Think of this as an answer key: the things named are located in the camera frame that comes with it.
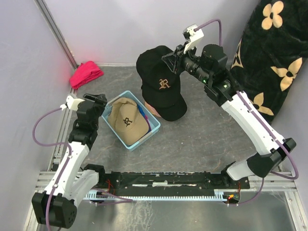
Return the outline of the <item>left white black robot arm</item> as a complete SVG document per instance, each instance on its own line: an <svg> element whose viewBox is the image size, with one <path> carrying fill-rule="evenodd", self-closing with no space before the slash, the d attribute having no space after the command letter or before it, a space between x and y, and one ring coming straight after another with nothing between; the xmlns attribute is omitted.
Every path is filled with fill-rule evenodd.
<svg viewBox="0 0 308 231"><path fill-rule="evenodd" d="M32 197L37 222L45 224L48 230L51 227L69 229L76 219L78 206L89 190L106 184L103 167L84 170L80 177L77 176L98 136L99 118L106 105L105 94L86 93L82 98L69 94L66 102L56 109L75 111L77 119L68 141L58 143L66 147L66 152L53 178L43 192L37 192Z"/></svg>

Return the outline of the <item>black cap white NY logo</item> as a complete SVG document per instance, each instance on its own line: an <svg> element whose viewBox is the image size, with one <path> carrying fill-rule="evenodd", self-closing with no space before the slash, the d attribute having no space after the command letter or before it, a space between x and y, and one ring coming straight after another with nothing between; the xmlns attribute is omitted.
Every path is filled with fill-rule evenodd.
<svg viewBox="0 0 308 231"><path fill-rule="evenodd" d="M143 83L141 91L145 102L166 121L179 120L187 112L187 104L181 95L181 86L178 81L173 85L163 81L155 87Z"/></svg>

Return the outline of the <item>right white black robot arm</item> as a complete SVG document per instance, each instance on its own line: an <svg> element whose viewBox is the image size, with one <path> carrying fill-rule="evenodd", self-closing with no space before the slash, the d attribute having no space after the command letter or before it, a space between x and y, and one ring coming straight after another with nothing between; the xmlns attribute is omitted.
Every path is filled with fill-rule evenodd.
<svg viewBox="0 0 308 231"><path fill-rule="evenodd" d="M230 164L220 177L224 187L232 188L244 177L266 177L289 157L296 142L284 138L262 117L226 68L227 59L223 48L216 44L204 46L201 56L195 55L195 49L185 51L182 45L162 56L174 74L186 71L203 83L207 96L239 124L253 143L256 154Z"/></svg>

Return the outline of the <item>pink cap with R logo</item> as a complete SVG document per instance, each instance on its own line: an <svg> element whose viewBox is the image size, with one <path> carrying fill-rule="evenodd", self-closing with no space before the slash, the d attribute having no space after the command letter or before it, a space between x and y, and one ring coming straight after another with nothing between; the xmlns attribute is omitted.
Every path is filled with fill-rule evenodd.
<svg viewBox="0 0 308 231"><path fill-rule="evenodd" d="M144 106L147 108L147 110L156 117L161 117L160 114L156 111L154 107L149 105L146 101L144 102Z"/></svg>

